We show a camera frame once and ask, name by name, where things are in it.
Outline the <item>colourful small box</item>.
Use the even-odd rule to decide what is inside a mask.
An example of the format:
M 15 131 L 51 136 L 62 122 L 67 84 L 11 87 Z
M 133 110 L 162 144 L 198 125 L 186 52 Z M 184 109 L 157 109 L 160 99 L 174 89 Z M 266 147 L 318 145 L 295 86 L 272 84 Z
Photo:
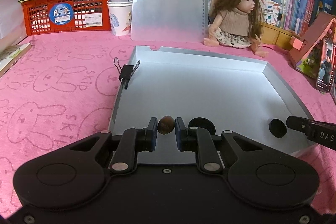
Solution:
M 280 5 L 272 0 L 259 0 L 264 23 L 275 26 L 280 12 Z

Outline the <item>pink triangular phone stand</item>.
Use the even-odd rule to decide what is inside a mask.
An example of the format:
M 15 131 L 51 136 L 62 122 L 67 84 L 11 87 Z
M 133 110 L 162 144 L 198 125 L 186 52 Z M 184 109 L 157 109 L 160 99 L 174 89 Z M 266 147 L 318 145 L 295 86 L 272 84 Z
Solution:
M 335 56 L 335 16 L 320 12 L 300 38 L 291 37 L 289 59 L 294 69 L 316 80 L 327 50 L 323 41 L 331 43 L 331 58 Z

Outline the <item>white paper cup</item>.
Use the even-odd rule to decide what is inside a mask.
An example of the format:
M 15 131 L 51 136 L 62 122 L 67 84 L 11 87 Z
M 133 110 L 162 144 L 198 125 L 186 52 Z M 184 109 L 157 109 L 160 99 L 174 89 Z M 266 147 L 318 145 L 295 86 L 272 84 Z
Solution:
M 131 2 L 107 2 L 109 21 L 114 36 L 125 36 L 131 30 Z

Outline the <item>long-haired doll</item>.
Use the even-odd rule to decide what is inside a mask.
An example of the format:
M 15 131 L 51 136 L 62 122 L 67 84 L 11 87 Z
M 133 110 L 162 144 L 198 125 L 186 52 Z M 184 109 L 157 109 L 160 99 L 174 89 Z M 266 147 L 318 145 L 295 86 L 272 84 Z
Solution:
M 208 37 L 203 40 L 205 46 L 250 48 L 256 56 L 267 56 L 261 42 L 259 0 L 217 0 L 211 16 L 214 20 L 209 25 Z

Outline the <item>white cardboard box tray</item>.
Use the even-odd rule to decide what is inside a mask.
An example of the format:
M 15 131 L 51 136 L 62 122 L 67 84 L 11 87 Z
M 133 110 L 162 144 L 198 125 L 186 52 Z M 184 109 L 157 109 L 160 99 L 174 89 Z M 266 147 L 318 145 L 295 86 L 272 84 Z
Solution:
M 146 46 L 133 50 L 138 65 L 127 88 L 116 96 L 110 131 L 144 128 L 151 118 L 181 117 L 185 124 L 207 118 L 220 134 L 231 130 L 299 157 L 314 143 L 297 131 L 274 137 L 269 123 L 293 115 L 311 118 L 300 98 L 266 61 L 219 53 Z

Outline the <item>black binder clip on box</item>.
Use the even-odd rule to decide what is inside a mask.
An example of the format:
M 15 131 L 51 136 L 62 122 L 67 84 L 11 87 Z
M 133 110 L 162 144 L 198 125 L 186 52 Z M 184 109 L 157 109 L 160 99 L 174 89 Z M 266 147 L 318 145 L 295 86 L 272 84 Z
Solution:
M 139 68 L 141 61 L 138 60 L 135 65 L 125 64 L 123 65 L 123 67 L 121 67 L 119 59 L 117 57 L 113 59 L 113 62 L 114 62 L 114 66 L 117 68 L 118 73 L 119 73 L 118 79 L 121 83 L 121 87 L 127 90 L 130 79 L 134 75 L 135 71 Z

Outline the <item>smartphone with lit screen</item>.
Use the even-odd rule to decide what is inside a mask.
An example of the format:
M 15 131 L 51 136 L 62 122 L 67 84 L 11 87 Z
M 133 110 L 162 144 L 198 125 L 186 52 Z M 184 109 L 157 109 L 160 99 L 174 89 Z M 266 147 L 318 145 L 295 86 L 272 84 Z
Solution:
M 321 59 L 319 64 L 316 88 L 320 92 L 329 93 L 334 79 L 335 44 L 326 36 L 322 40 Z

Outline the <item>pink bunny towel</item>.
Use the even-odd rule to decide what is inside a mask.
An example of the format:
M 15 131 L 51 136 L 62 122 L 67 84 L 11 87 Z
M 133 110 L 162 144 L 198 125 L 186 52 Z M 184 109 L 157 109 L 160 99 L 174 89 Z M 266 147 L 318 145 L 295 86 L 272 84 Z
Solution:
M 1 216 L 20 207 L 13 189 L 14 171 L 23 163 L 79 137 L 107 129 L 120 82 L 113 58 L 125 64 L 135 45 L 185 48 L 256 57 L 250 50 L 211 48 L 199 43 L 135 42 L 109 31 L 30 36 L 32 48 L 1 77 Z M 335 103 L 291 68 L 282 50 L 269 61 L 302 99 L 316 120 L 335 123 Z M 335 151 L 320 145 L 301 156 L 319 173 L 313 201 L 320 213 L 335 213 Z

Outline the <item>wooden drawer box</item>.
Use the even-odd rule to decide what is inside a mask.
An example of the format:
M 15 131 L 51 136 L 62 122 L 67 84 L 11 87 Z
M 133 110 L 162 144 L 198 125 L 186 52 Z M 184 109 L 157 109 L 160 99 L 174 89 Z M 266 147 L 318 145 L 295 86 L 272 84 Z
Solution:
M 292 48 L 290 40 L 292 37 L 298 38 L 293 31 L 287 31 L 274 25 L 261 22 L 261 41 L 263 44 L 275 45 L 284 50 Z

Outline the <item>open book at left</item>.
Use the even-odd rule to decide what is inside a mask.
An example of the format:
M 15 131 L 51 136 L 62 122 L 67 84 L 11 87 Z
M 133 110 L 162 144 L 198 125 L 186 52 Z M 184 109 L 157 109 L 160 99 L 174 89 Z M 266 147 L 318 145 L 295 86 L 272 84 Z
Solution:
M 6 48 L 1 53 L 0 59 L 0 76 L 2 77 L 21 57 L 23 57 L 30 49 L 30 43 L 19 44 Z

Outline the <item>red plastic basket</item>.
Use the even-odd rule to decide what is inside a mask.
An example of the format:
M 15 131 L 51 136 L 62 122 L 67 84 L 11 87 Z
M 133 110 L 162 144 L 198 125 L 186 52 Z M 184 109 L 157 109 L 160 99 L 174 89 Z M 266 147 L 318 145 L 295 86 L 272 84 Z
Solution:
M 108 0 L 26 0 L 21 3 L 26 33 L 110 30 Z

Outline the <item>brown walnut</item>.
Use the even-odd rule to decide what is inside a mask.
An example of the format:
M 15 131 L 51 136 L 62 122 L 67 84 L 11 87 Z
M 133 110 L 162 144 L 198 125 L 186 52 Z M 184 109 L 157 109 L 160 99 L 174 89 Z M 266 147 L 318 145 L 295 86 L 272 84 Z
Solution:
M 162 117 L 157 126 L 157 130 L 160 134 L 166 135 L 171 133 L 175 128 L 175 120 L 173 117 L 167 115 Z

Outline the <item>black round cap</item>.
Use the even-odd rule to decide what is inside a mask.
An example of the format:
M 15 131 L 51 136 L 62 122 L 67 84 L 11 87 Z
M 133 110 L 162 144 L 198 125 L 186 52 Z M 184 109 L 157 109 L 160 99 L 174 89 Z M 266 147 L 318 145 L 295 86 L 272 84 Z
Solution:
M 283 121 L 279 119 L 271 119 L 268 128 L 270 133 L 276 138 L 283 138 L 287 133 L 287 127 Z
M 211 135 L 216 134 L 216 127 L 212 121 L 203 117 L 196 117 L 189 121 L 188 127 L 198 127 L 206 129 Z

